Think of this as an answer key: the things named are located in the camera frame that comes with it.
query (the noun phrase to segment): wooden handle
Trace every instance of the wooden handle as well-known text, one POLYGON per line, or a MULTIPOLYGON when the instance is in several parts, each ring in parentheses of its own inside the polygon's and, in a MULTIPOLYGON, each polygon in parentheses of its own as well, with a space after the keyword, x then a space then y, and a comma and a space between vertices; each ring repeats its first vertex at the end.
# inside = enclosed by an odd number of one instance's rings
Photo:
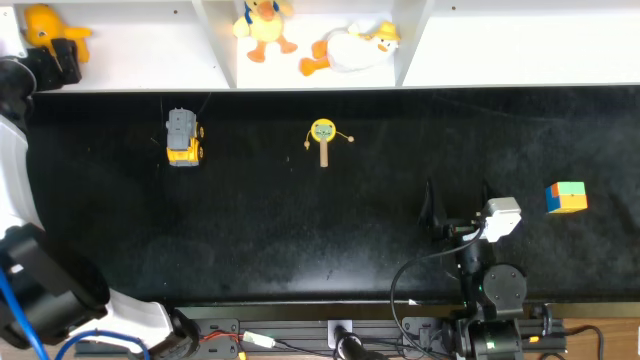
POLYGON ((320 140, 320 167, 329 167, 329 144, 327 139, 320 140))

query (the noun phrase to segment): black table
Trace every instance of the black table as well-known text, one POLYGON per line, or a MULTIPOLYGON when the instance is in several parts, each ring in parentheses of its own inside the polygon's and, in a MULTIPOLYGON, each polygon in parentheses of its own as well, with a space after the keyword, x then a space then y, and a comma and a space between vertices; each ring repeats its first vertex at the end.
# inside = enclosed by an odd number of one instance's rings
MULTIPOLYGON (((409 259, 441 249, 417 217, 432 177, 452 216, 486 180, 523 221, 495 250, 529 299, 640 299, 636 87, 213 93, 206 162, 173 168, 167 113, 206 93, 40 95, 28 170, 49 236, 145 300, 385 300, 409 259), (303 147, 317 118, 355 143, 303 147), (545 187, 584 181, 589 209, 546 214, 545 187)), ((453 258, 410 270, 399 298, 455 303, 453 258)))

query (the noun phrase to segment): wooden floor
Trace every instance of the wooden floor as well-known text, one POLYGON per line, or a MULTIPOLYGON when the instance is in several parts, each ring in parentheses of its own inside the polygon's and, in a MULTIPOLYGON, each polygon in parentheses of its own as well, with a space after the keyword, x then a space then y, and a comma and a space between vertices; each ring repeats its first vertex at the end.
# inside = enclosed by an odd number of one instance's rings
MULTIPOLYGON (((605 336, 604 358, 606 360, 640 359, 638 355, 640 318, 633 319, 568 319, 565 326, 574 328, 583 325, 595 325, 605 336)), ((598 336, 593 331, 587 331, 569 338, 569 352, 561 354, 567 360, 597 360, 598 336)), ((50 347, 49 355, 53 358, 60 347, 50 347)), ((8 344, 0 343, 1 360, 36 360, 33 350, 16 350, 8 344)), ((528 354, 526 360, 537 360, 540 354, 528 354)), ((72 359, 73 354, 67 354, 65 359, 72 359)), ((287 360, 312 360, 314 356, 290 356, 287 360)), ((253 360, 275 360, 274 357, 250 357, 253 360)))

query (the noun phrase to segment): cube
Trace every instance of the cube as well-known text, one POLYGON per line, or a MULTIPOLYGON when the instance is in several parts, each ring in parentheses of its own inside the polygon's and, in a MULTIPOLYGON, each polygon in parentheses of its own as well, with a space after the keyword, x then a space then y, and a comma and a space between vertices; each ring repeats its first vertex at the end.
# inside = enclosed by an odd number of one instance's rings
POLYGON ((583 182, 557 182, 546 190, 547 211, 551 214, 573 213, 587 206, 583 182))

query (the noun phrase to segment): yellow hat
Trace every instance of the yellow hat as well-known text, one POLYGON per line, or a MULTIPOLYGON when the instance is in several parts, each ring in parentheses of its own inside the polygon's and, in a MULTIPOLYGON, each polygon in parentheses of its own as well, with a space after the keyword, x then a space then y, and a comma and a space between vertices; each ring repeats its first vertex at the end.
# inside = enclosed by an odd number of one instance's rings
POLYGON ((383 40, 395 40, 399 41, 400 36, 396 33, 396 26, 392 23, 385 21, 380 25, 378 31, 371 34, 372 36, 377 36, 383 40))

